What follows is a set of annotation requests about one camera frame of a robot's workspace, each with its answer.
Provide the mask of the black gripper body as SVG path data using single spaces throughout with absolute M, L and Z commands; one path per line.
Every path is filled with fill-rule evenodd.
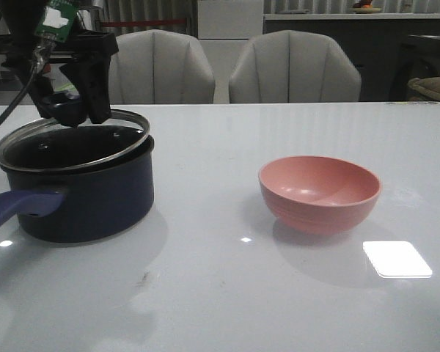
M 78 12 L 90 7 L 90 1 L 79 1 L 76 19 L 64 43 L 37 37 L 34 31 L 46 2 L 0 1 L 0 13 L 10 32 L 0 36 L 0 54 L 6 57 L 4 66 L 7 69 L 26 73 L 32 70 L 32 65 L 43 70 L 48 63 L 60 69 L 74 59 L 111 59 L 118 52 L 113 34 L 87 30 L 81 24 Z

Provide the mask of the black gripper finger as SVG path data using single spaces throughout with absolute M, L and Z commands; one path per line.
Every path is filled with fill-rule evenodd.
M 23 98 L 29 97 L 31 99 L 42 118 L 53 118 L 54 116 L 45 102 L 45 99 L 54 93 L 49 78 L 41 70 L 30 70 L 26 73 L 18 71 L 18 78 L 24 88 Z
M 84 113 L 92 123 L 103 123 L 111 116 L 109 102 L 110 58 L 74 59 L 60 67 L 79 93 Z

